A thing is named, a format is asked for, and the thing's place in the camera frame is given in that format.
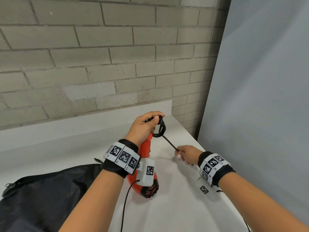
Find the bag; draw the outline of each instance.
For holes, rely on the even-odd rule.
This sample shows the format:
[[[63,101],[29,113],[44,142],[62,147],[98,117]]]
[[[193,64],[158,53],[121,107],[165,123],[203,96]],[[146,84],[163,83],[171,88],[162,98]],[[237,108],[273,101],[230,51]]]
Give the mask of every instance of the bag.
[[[101,170],[102,164],[80,165],[7,184],[0,232],[58,232]]]

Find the cinder block wall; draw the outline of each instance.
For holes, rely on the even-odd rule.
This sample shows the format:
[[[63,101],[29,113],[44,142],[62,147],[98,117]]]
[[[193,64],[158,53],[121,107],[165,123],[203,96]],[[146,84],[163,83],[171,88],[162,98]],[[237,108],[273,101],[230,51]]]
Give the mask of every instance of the cinder block wall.
[[[0,0],[0,128],[173,99],[194,134],[230,0]]]

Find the wrist marker band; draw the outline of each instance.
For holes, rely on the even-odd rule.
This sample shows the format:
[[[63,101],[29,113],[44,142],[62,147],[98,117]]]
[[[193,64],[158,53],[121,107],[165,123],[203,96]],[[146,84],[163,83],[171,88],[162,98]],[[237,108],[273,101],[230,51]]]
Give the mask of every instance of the wrist marker band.
[[[114,142],[104,155],[104,158],[122,167],[129,174],[134,174],[141,160],[140,155],[120,142]]]
[[[211,154],[202,162],[200,167],[200,175],[209,185],[211,185],[213,183],[215,173],[225,165],[230,166],[230,163],[218,154]]]

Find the hand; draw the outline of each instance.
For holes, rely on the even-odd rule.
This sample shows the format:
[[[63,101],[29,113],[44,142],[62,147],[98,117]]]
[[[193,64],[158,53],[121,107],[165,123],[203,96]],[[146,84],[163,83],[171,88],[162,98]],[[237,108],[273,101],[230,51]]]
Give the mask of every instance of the hand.
[[[125,139],[140,147],[141,143],[145,141],[146,138],[148,138],[150,132],[154,133],[155,126],[159,123],[159,115],[165,117],[165,115],[160,111],[151,111],[137,117],[131,125],[131,128]],[[146,119],[150,119],[152,117],[154,118],[151,121],[145,123]]]
[[[178,151],[175,151],[175,156],[180,155],[182,161],[186,161],[187,164],[197,164],[198,158],[203,151],[195,148],[194,146],[179,146],[177,147]]]

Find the person's right hand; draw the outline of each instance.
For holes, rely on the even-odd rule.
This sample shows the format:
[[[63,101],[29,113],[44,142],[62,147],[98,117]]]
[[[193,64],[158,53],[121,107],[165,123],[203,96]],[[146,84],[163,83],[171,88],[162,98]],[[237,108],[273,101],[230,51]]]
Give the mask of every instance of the person's right hand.
[[[188,164],[197,164],[198,158],[203,151],[195,148],[194,146],[179,146],[177,147],[178,151],[175,151],[175,156],[180,155],[182,161],[187,161]]]

